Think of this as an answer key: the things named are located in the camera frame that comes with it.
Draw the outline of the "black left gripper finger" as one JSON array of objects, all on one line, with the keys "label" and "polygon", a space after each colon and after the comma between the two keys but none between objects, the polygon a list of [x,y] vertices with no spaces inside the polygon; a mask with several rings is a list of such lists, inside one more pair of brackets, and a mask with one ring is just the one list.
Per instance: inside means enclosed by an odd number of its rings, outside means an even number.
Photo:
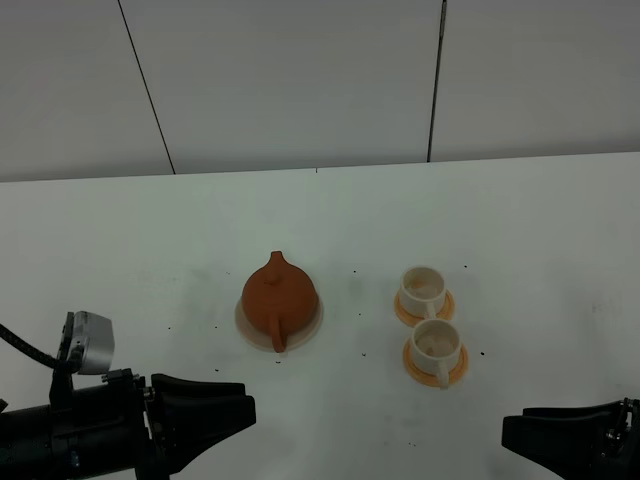
[{"label": "black left gripper finger", "polygon": [[146,479],[169,479],[223,440],[256,423],[249,395],[188,398],[155,394],[144,400],[151,442],[144,455]]},{"label": "black left gripper finger", "polygon": [[201,382],[165,374],[151,376],[150,411],[154,415],[245,415],[242,383]]}]

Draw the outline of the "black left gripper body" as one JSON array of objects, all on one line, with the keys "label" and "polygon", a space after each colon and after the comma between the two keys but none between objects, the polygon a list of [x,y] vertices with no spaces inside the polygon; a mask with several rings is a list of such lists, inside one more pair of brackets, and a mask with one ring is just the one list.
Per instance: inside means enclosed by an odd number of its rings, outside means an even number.
[{"label": "black left gripper body", "polygon": [[132,469],[138,479],[163,479],[165,458],[144,422],[145,380],[110,371],[97,387],[75,390],[60,368],[49,392],[51,479],[89,479]]}]

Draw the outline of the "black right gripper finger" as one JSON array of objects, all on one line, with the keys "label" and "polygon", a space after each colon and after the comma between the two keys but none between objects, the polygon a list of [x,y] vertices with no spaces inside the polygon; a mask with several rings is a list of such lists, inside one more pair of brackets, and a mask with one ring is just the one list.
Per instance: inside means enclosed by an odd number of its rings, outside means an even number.
[{"label": "black right gripper finger", "polygon": [[623,479],[625,402],[526,408],[503,419],[501,445],[562,479]]}]

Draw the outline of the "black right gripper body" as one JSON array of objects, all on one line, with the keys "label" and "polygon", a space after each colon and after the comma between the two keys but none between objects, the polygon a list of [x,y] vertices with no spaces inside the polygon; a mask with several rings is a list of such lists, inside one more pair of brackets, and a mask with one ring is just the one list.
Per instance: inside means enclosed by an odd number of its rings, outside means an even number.
[{"label": "black right gripper body", "polygon": [[602,452],[607,479],[639,478],[639,400],[625,398]]}]

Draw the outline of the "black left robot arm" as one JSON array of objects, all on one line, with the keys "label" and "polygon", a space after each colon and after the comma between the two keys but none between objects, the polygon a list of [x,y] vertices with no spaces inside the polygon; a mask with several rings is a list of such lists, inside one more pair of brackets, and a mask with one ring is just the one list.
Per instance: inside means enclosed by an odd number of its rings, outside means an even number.
[{"label": "black left robot arm", "polygon": [[47,405],[1,415],[4,479],[89,479],[133,470],[168,479],[256,422],[242,383],[194,382],[130,370],[76,390],[55,377]]}]

